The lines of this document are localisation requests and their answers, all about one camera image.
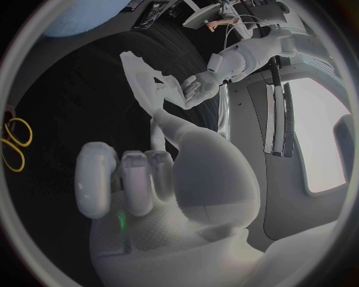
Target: black fabric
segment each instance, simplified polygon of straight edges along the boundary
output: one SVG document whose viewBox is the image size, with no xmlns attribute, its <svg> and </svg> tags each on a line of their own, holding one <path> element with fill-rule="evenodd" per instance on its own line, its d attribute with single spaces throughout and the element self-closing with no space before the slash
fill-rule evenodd
<svg viewBox="0 0 359 287">
<path fill-rule="evenodd" d="M 191 42 L 169 23 L 78 49 L 46 71 L 18 105 L 17 115 L 31 125 L 34 139 L 22 148 L 24 171 L 5 168 L 15 207 L 35 243 L 83 286 L 102 284 L 90 261 L 91 220 L 79 213 L 74 196 L 80 148 L 102 141 L 120 157 L 125 150 L 150 149 L 150 117 L 135 100 L 119 58 L 127 50 L 180 82 L 206 68 Z M 217 129 L 218 97 L 189 111 L 170 103 L 165 108 L 198 126 Z"/>
</svg>

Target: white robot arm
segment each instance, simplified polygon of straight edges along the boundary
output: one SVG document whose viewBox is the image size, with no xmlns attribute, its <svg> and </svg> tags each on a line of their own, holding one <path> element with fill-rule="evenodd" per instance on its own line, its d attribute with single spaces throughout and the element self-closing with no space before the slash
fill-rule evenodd
<svg viewBox="0 0 359 287">
<path fill-rule="evenodd" d="M 263 67 L 271 57 L 293 57 L 302 53 L 333 66 L 320 40 L 314 36 L 292 34 L 275 27 L 268 36 L 246 39 L 218 54 L 212 54 L 207 71 L 186 79 L 181 88 L 189 106 L 214 97 L 224 81 L 238 82 Z"/>
</svg>

